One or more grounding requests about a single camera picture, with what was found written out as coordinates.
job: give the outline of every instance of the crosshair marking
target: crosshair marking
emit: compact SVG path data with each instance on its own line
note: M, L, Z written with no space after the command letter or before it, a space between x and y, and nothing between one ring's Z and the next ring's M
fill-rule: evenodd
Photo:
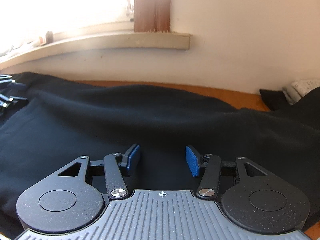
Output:
M161 191L159 194L158 194L160 197L165 197L167 195L167 193Z

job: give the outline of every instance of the wooden window frame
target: wooden window frame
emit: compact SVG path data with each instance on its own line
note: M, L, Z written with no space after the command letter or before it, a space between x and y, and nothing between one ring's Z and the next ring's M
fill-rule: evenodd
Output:
M135 32L170 32L171 0L134 0Z

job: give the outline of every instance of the triangular cutout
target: triangular cutout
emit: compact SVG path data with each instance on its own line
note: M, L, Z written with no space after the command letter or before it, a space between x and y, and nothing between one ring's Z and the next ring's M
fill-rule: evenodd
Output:
M263 173L262 171L258 170L256 167L254 167L252 164L250 163L245 163L244 164L245 167L245 171L247 172L249 177L262 177L262 176L266 176L265 173Z
M75 163L63 172L59 173L60 177L76 177L79 174L81 163Z

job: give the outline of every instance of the white wall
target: white wall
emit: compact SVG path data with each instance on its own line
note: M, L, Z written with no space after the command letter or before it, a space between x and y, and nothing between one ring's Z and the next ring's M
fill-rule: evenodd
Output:
M172 0L171 27L189 51L106 49L2 70L67 79L152 81L257 93L320 79L320 0Z

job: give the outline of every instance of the wooden table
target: wooden table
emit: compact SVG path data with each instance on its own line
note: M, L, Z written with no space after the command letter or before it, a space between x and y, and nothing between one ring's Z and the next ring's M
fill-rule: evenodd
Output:
M189 86L189 85L151 83L151 82L120 82L120 81L78 81L78 82L91 84L95 86L102 86L102 87L144 84L144 85L154 85L154 86L175 88L175 89L186 90L189 92L197 93L197 94L208 96L208 97L218 98L234 106L237 109L246 107L249 109L255 109L260 111L269 111L268 107L261 100L260 95L253 95L253 94L242 93L242 92L231 91L231 90L207 88L207 87L199 87L199 86ZM314 226L308 229L305 233L312 240L318 239L320 237L320 222L316 223Z

